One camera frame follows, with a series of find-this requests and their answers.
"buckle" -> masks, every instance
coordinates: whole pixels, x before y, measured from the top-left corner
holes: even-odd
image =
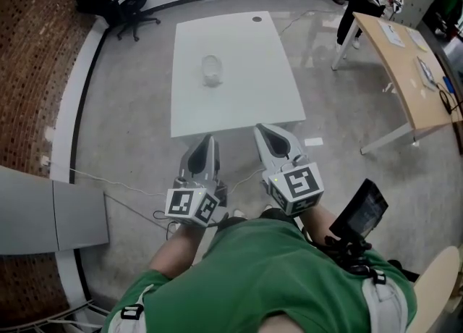
[[[346,271],[353,275],[364,275],[366,277],[371,274],[371,269],[366,265],[351,265]]]
[[[371,276],[373,277],[373,283],[375,284],[386,284],[386,275],[380,270],[371,269]]]
[[[126,306],[121,310],[121,319],[138,320],[143,310],[143,305],[140,305],[139,303]]]

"paper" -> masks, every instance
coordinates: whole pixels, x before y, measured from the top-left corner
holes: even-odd
[[[421,36],[420,32],[412,28],[407,28],[407,32],[412,38],[413,42],[415,42],[416,46],[418,46],[423,51],[428,51],[428,47],[426,46],[425,39]]]
[[[405,47],[405,43],[402,42],[399,34],[396,32],[392,24],[383,22],[382,20],[378,20],[378,23],[380,24],[381,28],[383,28],[384,34],[390,43],[400,47]]]
[[[322,138],[305,139],[304,144],[305,146],[323,145],[323,139]]]

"shoulder strap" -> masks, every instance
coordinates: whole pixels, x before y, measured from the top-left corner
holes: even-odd
[[[385,284],[367,278],[363,281],[362,291],[370,312],[371,333],[405,333],[407,300],[391,278]]]
[[[145,304],[143,296],[152,285],[148,285],[133,305],[124,307],[114,315],[108,333],[146,333]]]

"shoe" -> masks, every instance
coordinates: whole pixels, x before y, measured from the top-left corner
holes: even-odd
[[[360,41],[357,37],[352,41],[352,47],[357,50],[360,49]]]
[[[341,46],[342,45],[339,45],[339,43],[336,42],[336,52],[340,52],[341,51]],[[342,59],[346,59],[347,58],[347,54],[344,54],[344,56],[342,57]]]

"brick wall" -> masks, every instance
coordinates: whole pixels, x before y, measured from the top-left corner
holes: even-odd
[[[47,177],[44,138],[93,18],[73,0],[0,0],[0,164]],[[0,326],[67,309],[54,254],[0,256]]]

